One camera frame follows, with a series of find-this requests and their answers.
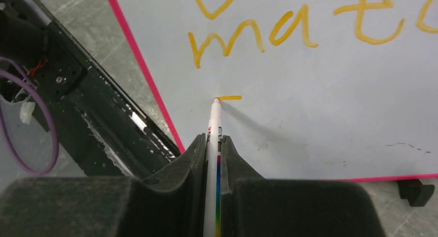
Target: black metal frame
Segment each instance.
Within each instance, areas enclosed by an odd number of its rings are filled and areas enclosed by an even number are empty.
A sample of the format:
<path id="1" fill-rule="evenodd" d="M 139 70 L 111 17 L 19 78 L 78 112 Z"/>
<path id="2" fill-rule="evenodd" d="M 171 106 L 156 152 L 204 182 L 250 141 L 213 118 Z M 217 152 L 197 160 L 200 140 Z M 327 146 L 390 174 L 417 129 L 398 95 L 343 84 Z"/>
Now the black metal frame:
<path id="1" fill-rule="evenodd" d="M 48 25 L 32 20 L 50 40 L 48 62 L 35 77 L 37 91 L 55 118 L 60 143 L 84 173 L 143 179 L 176 159 L 177 146 L 49 11 L 32 1 L 51 19 Z M 34 117 L 46 128 L 40 110 Z"/>

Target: rainbow stripe on marker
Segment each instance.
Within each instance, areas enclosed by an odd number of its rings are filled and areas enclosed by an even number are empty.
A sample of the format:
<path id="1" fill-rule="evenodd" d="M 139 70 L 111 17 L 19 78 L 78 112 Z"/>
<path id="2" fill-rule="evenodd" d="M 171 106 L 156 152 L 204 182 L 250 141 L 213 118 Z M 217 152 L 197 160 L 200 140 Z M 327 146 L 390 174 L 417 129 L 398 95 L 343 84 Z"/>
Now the rainbow stripe on marker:
<path id="1" fill-rule="evenodd" d="M 217 156 L 216 167 L 216 237 L 221 237 L 221 156 Z"/>

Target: pink whiteboard border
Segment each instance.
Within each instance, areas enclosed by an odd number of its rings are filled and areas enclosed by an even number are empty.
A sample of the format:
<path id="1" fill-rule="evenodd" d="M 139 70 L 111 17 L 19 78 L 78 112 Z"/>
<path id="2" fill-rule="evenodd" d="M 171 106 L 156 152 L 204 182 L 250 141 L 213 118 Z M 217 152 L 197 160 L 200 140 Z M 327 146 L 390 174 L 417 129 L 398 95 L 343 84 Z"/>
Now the pink whiteboard border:
<path id="1" fill-rule="evenodd" d="M 152 92 L 152 95 L 157 102 L 158 108 L 160 109 L 161 113 L 163 114 L 164 120 L 166 121 L 167 125 L 169 126 L 170 133 L 174 137 L 179 151 L 181 153 L 184 153 L 185 149 L 184 149 L 184 145 L 182 144 L 181 138 L 179 137 L 177 129 L 175 128 L 175 125 L 172 122 L 172 119 L 170 118 L 169 112 L 166 109 L 166 105 L 164 105 L 163 99 L 161 98 L 160 93 L 158 92 L 157 86 L 155 85 L 155 82 L 153 81 L 152 75 L 149 72 L 148 66 L 146 65 L 146 62 L 143 59 L 143 56 L 140 52 L 140 49 L 138 48 L 137 42 L 135 42 L 134 35 L 132 34 L 131 30 L 129 29 L 128 22 L 126 21 L 124 15 L 123 15 L 123 12 L 119 6 L 119 3 L 117 2 L 117 0 L 108 0 L 108 2 L 113 9 L 114 15 L 116 16 L 117 20 L 119 21 L 120 27 L 123 30 L 123 33 L 126 37 L 126 40 L 128 41 L 128 44 L 132 49 L 132 53 L 134 53 L 135 59 L 137 60 L 137 63 L 143 72 L 143 75 L 146 79 L 146 82 L 149 85 L 149 88 Z"/>
<path id="2" fill-rule="evenodd" d="M 155 85 L 152 75 L 149 72 L 149 69 L 146 65 L 145 60 L 143 59 L 143 56 L 140 52 L 140 49 L 138 48 L 137 43 L 135 42 L 134 35 L 132 34 L 131 30 L 129 29 L 129 25 L 123 15 L 123 12 L 120 8 L 119 3 L 117 0 L 108 0 L 109 4 L 111 5 L 114 15 L 116 16 L 117 20 L 119 21 L 120 26 L 122 27 L 122 30 L 124 32 L 124 35 L 126 36 L 126 39 L 129 43 L 129 46 L 132 49 L 132 52 L 134 53 L 135 58 L 137 59 L 137 62 L 140 66 L 140 69 L 143 72 L 143 75 L 145 76 L 146 82 L 148 83 L 152 95 L 154 96 L 155 100 L 157 101 L 158 107 L 161 110 L 161 113 L 163 114 L 164 120 L 167 122 L 167 125 L 169 126 L 170 132 L 172 133 L 172 136 L 175 139 L 175 142 L 180 150 L 181 153 L 185 151 L 184 146 L 182 144 L 182 141 L 178 135 L 178 132 L 170 118 L 169 112 L 167 112 L 166 106 L 164 105 L 163 99 L 160 96 L 160 93 L 158 92 L 157 86 Z M 354 179 L 342 179 L 342 180 L 348 180 L 348 181 L 354 181 L 354 182 L 377 182 L 377 181 L 391 181 L 391 180 L 407 180 L 407 179 L 431 179 L 438 177 L 438 173 L 430 173 L 430 174 L 421 174 L 421 175 L 404 175 L 404 176 L 389 176 L 389 177 L 372 177 L 372 178 L 354 178 Z"/>

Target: gray floor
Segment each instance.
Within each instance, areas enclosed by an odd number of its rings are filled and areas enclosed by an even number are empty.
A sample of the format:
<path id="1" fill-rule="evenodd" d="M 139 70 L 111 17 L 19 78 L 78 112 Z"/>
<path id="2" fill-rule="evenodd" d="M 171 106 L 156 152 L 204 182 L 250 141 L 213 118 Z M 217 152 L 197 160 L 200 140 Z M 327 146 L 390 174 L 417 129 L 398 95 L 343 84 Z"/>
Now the gray floor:
<path id="1" fill-rule="evenodd" d="M 20 158 L 34 170 L 43 170 L 46 168 L 52 156 L 51 134 L 46 132 L 35 119 L 32 119 L 29 125 L 22 123 L 20 119 L 22 103 L 11 104 L 0 99 L 0 105 L 8 128 L 9 137 Z M 0 133 L 0 154 L 1 193 L 13 180 L 30 177 L 31 175 L 19 167 L 12 155 L 10 155 L 2 133 Z M 67 151 L 60 146 L 56 165 L 46 176 L 83 177 L 85 174 Z"/>
<path id="2" fill-rule="evenodd" d="M 135 102 L 168 134 L 157 104 L 106 0 L 40 0 Z M 438 180 L 427 180 L 438 186 Z M 387 236 L 438 236 L 438 193 L 424 208 L 398 198 L 394 182 L 362 183 Z"/>

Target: white marker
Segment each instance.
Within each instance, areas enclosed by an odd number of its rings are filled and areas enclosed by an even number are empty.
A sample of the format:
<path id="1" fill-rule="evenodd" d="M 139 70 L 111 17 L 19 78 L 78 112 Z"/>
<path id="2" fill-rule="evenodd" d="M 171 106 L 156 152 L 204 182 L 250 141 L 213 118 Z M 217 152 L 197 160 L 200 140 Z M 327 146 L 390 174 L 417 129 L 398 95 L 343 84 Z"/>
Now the white marker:
<path id="1" fill-rule="evenodd" d="M 206 203 L 204 237 L 221 236 L 221 103 L 215 98 L 208 122 Z"/>

